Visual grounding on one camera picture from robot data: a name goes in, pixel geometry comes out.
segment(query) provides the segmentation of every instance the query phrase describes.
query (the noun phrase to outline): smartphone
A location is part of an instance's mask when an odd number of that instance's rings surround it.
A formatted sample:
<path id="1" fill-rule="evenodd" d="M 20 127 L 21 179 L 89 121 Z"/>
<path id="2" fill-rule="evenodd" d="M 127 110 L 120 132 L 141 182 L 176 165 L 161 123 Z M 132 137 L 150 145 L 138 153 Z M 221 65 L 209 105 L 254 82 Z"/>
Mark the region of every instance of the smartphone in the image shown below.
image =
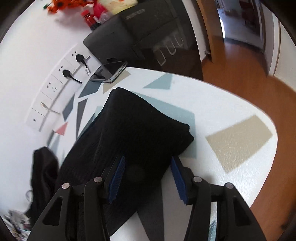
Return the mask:
<path id="1" fill-rule="evenodd" d="M 97 69 L 97 71 L 91 76 L 89 80 L 93 82 L 111 83 L 125 69 L 127 64 L 127 61 L 103 64 Z"/>

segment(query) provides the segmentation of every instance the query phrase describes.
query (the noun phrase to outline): beige rectangle pattern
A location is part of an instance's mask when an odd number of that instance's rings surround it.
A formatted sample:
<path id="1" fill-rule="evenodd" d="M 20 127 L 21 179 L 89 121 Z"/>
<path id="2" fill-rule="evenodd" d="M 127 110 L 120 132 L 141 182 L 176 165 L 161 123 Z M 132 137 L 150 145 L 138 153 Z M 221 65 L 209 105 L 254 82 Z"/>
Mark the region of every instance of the beige rectangle pattern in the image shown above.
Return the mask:
<path id="1" fill-rule="evenodd" d="M 120 81 L 124 80 L 126 77 L 130 76 L 131 74 L 124 70 L 112 83 L 104 83 L 103 84 L 103 94 L 110 90 L 113 86 L 117 85 Z"/>
<path id="2" fill-rule="evenodd" d="M 259 151 L 271 137 L 268 127 L 258 116 L 253 115 L 206 139 L 228 173 Z"/>

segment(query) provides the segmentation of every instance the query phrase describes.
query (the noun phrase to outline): blue gripper pad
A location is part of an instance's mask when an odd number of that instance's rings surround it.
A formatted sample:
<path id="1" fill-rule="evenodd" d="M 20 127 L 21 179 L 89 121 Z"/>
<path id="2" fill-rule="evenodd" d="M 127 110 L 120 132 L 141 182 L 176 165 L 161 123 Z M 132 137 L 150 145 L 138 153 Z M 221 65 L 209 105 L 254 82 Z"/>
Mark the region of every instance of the blue gripper pad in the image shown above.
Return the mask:
<path id="1" fill-rule="evenodd" d="M 184 204 L 187 205 L 188 203 L 188 196 L 186 193 L 186 185 L 182 178 L 181 172 L 176 164 L 176 161 L 174 157 L 172 157 L 171 163 L 170 163 L 170 169 L 172 170 L 173 177 L 175 180 L 175 184 L 180 196 L 180 199 L 184 202 Z"/>
<path id="2" fill-rule="evenodd" d="M 112 201 L 116 198 L 125 167 L 126 167 L 126 162 L 123 156 L 119 161 L 116 171 L 109 184 L 109 196 L 108 196 L 109 203 L 112 203 Z"/>

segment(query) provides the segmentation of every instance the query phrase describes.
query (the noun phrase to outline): yellow object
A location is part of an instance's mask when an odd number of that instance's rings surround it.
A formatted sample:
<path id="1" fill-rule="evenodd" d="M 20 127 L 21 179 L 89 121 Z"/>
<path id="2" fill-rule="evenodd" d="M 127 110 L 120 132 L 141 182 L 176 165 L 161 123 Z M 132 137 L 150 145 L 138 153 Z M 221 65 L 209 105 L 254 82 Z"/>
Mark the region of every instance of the yellow object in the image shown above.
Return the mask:
<path id="1" fill-rule="evenodd" d="M 137 0 L 98 0 L 98 2 L 114 15 L 138 4 Z"/>

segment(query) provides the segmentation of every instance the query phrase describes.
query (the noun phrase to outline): wall outlet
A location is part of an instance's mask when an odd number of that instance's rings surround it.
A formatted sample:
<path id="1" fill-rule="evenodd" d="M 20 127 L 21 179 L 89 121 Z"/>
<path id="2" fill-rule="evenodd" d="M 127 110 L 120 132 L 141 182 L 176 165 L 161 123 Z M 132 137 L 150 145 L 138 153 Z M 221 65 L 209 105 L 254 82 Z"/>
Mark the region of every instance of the wall outlet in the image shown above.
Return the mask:
<path id="1" fill-rule="evenodd" d="M 35 99 L 35 102 L 33 103 L 32 108 L 35 111 L 37 111 L 38 113 L 40 113 L 41 115 L 46 116 L 46 114 L 48 113 L 48 110 L 45 109 L 44 107 L 42 107 L 41 103 L 44 103 L 48 108 L 51 108 L 53 102 L 54 101 L 52 99 L 50 99 L 45 94 L 43 94 L 42 92 L 40 92 L 37 95 L 37 97 Z"/>
<path id="2" fill-rule="evenodd" d="M 75 68 L 73 65 L 71 65 L 66 59 L 62 59 L 58 66 L 53 70 L 52 75 L 56 77 L 60 82 L 62 82 L 64 85 L 67 83 L 69 78 L 66 78 L 63 75 L 63 70 L 69 70 L 71 74 L 73 74 L 77 68 Z"/>
<path id="3" fill-rule="evenodd" d="M 41 92 L 54 101 L 59 95 L 59 93 L 62 91 L 63 87 L 63 83 L 61 83 L 53 75 L 50 75 L 44 82 L 41 88 Z"/>
<path id="4" fill-rule="evenodd" d="M 25 122 L 32 129 L 39 131 L 42 126 L 44 118 L 45 117 L 43 115 L 41 115 L 34 109 L 30 109 L 29 115 Z"/>
<path id="5" fill-rule="evenodd" d="M 76 69 L 78 69 L 81 65 L 81 63 L 78 63 L 76 60 L 76 55 L 81 54 L 84 56 L 85 60 L 87 60 L 90 57 L 90 52 L 88 48 L 83 44 L 77 44 L 75 45 L 69 53 L 66 55 L 65 59 L 73 65 Z"/>

